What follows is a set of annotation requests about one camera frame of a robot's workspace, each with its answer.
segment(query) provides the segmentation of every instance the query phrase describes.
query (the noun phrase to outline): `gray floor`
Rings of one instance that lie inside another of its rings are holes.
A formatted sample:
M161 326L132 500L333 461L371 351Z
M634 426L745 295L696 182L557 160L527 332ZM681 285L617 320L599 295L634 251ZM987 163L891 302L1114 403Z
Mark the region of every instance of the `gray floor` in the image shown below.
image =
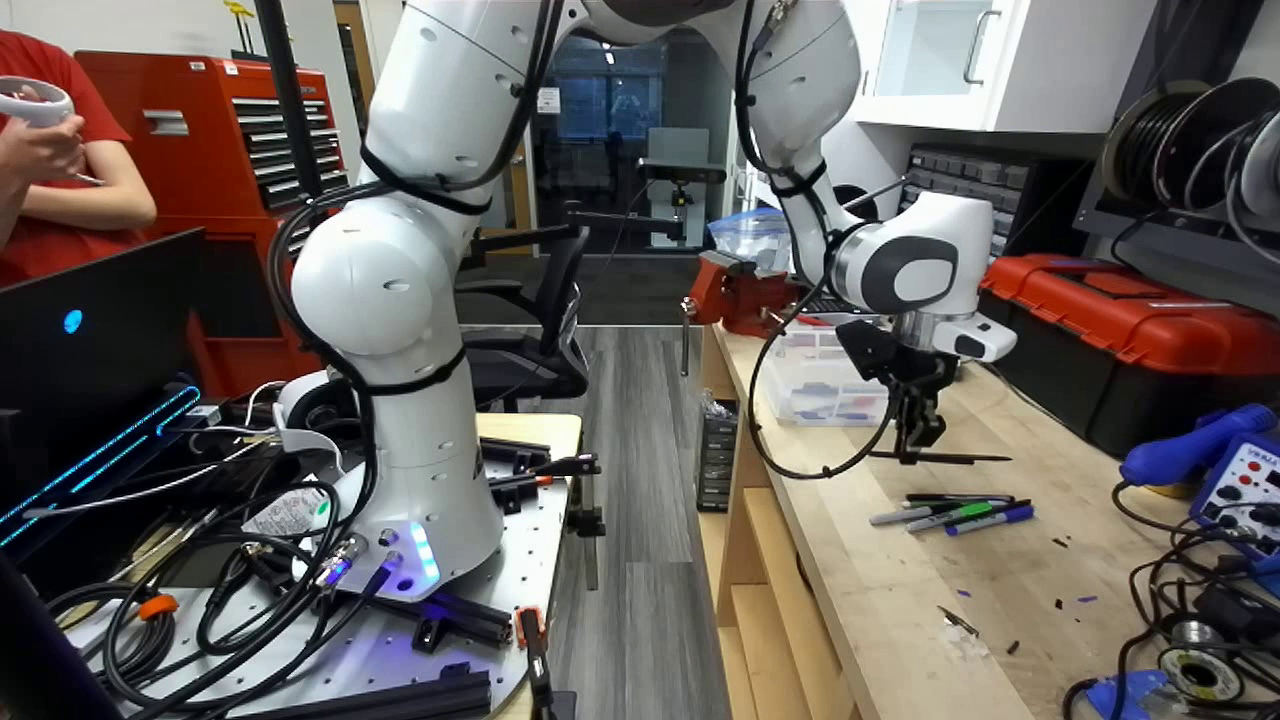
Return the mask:
M570 538L552 607L552 671L585 720L727 715L691 527L696 382L681 326L585 326L591 393L581 403L599 455L599 587Z

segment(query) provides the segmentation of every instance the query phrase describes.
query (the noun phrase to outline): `clear plastic bag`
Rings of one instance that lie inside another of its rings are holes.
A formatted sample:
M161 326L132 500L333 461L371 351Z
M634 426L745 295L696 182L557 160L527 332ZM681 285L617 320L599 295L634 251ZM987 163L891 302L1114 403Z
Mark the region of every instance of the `clear plastic bag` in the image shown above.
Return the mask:
M784 212L754 207L710 222L722 251L754 261L756 274L792 273L792 232Z

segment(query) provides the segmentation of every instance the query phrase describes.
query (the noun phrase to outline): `wall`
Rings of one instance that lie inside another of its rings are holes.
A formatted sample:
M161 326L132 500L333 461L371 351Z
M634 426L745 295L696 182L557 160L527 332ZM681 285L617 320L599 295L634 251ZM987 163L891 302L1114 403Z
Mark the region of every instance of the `wall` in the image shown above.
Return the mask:
M361 160L354 83L343 72L336 14L327 0L283 0L294 55L324 72L348 172ZM210 53L240 46L224 0L6 0L6 29L43 34L65 46L108 53Z

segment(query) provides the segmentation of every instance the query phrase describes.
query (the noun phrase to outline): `office chair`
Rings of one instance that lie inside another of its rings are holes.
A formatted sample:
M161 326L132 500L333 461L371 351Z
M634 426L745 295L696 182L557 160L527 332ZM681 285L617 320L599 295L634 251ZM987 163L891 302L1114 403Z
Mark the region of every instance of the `office chair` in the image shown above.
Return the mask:
M477 409L506 409L518 412L521 398L566 398L587 393L585 357L577 346L577 266L587 251L587 229L544 229L526 236L502 236L482 238L472 247L541 247L544 266L534 287L521 278L465 278L455 292L484 292L514 309L521 309L527 320L537 320L537 332L521 336L477 336L465 332L465 346L472 361L472 389Z

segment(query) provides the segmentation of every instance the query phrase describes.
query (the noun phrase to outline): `workbench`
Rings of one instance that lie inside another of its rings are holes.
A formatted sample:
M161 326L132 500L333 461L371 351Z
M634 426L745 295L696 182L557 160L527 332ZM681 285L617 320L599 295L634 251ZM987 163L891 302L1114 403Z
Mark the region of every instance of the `workbench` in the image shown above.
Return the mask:
M577 455L581 450L581 416L510 416L510 412L482 412L477 418L482 434L498 440L521 440L521 445L549 445L552 455ZM574 482L541 489L541 500L526 502L518 516L506 516L506 543L502 554L493 554L472 574L455 579L452 593L482 598L487 607L541 607L552 614L552 579L561 566L561 538L566 538L566 510L570 510ZM175 626L175 656L188 652L188 637L197 630L201 604L210 593L180 593L184 613ZM248 587L234 598L224 613L224 625L240 625L253 614L267 594L253 594ZM262 674L275 671L305 641L311 625L283 626L281 641L274 641L256 661L248 661L227 680L212 684L210 695L238 692L240 684L256 684ZM416 618L387 613L387 607L363 607L363 614L343 626L315 661L309 661L309 671L294 680L290 688L244 705L238 711L274 711L294 705L315 705L336 695L361 695L361 692L385 692L405 684L437 680L443 665L472 665L472 671L487 671L498 715L526 720L534 715L534 688L526 680L527 656L526 648L484 648L467 641L443 641L442 652L416 652L414 648ZM174 671L174 680L161 680L152 692L163 695L174 684L188 684L206 674L218 661L197 661L184 671Z
M710 395L745 398L760 339L700 339ZM1114 507L1117 461L978 363L940 412L940 450L1013 461L863 461L838 481L784 481L740 403L727 510L696 516L737 720L1029 720L1059 715L1070 684L1114 674L1139 630L1126 574L1165 543ZM766 393L756 418L784 469L841 462L871 434L775 425ZM971 536L871 527L905 490L1013 490L1038 518ZM1168 495L1138 495L1143 516L1185 516Z

